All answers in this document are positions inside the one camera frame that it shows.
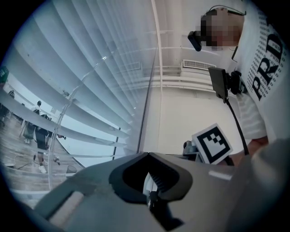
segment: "headset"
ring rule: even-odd
[[[243,14],[242,12],[235,10],[234,8],[228,7],[228,6],[224,6],[224,5],[214,5],[212,8],[209,9],[209,11],[211,11],[214,7],[225,7],[227,9],[232,9],[232,10],[228,10],[228,13],[233,14],[233,15],[240,15],[240,16],[245,16],[247,14],[247,12],[245,11],[245,13]],[[204,38],[204,36],[200,35],[200,31],[191,31],[187,38],[189,39],[190,43],[193,45],[193,47],[195,48],[195,50],[197,52],[201,51],[202,48],[202,41],[206,41],[206,39]]]

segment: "glass panel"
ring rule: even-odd
[[[156,50],[151,76],[152,78],[146,104],[145,121],[143,124],[140,142],[140,151],[144,152],[158,151],[161,114],[161,83],[158,50]]]
[[[48,1],[31,15],[1,66],[15,197],[34,207],[83,168],[137,152],[156,48],[150,0]]]

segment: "air vent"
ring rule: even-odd
[[[216,65],[212,65],[209,63],[198,62],[194,60],[183,60],[183,67],[184,68],[198,68],[203,70],[208,70],[208,67],[217,67]]]

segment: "wooden floor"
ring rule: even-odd
[[[10,119],[5,118],[4,122],[4,127],[0,125],[1,169],[11,191],[18,192],[18,196],[21,196],[21,193],[29,193],[29,197],[23,196],[24,200],[22,199],[22,201],[34,207],[39,200],[34,199],[34,193],[49,191],[48,174],[43,174],[39,170],[37,151],[35,150],[37,143],[32,140],[28,145],[24,143],[25,138],[19,136],[21,133],[21,122],[14,115]],[[55,152],[61,154],[66,153],[58,140],[55,143]],[[44,160],[48,162],[47,156],[44,156]],[[5,164],[13,164],[14,166],[12,168],[5,167]],[[69,165],[75,167],[77,171],[82,169],[73,157],[69,157],[69,155],[61,156],[60,165],[53,162],[53,187],[56,187],[67,179],[66,173]]]

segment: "ceiling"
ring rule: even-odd
[[[183,59],[195,60],[220,66],[221,60],[232,54],[212,51],[203,47],[196,52],[187,39],[196,30],[200,17],[214,5],[226,5],[241,10],[241,0],[155,0],[159,20],[163,66],[180,67]]]

